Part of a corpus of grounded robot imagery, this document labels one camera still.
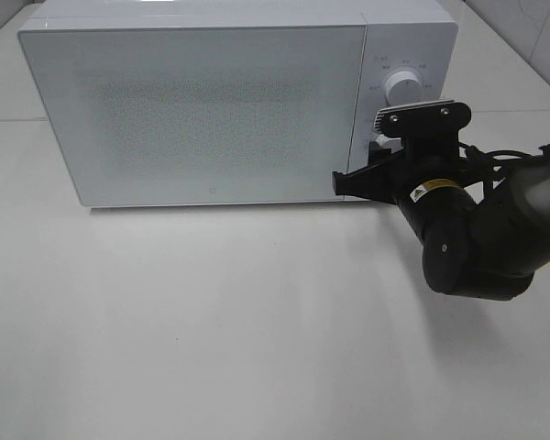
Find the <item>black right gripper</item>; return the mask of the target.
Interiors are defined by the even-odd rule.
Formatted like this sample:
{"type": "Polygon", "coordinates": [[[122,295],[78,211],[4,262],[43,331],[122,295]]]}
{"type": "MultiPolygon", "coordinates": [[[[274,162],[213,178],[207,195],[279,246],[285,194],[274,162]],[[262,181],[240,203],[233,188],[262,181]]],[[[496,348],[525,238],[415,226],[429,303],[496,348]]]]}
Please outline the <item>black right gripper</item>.
{"type": "Polygon", "coordinates": [[[457,181],[460,159],[455,137],[404,138],[392,153],[368,143],[368,165],[333,173],[335,194],[389,204],[462,204],[457,181]]]}

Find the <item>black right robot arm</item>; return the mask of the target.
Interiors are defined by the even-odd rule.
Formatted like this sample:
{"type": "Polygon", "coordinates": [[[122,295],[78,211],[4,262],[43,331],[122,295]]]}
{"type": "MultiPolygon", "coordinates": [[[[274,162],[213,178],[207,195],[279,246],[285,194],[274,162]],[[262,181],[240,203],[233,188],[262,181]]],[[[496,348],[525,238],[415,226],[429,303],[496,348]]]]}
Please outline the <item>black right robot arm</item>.
{"type": "Polygon", "coordinates": [[[452,139],[403,141],[334,172],[338,195],[396,205],[423,246],[435,292],[509,301],[550,262],[550,144],[537,155],[452,139]]]}

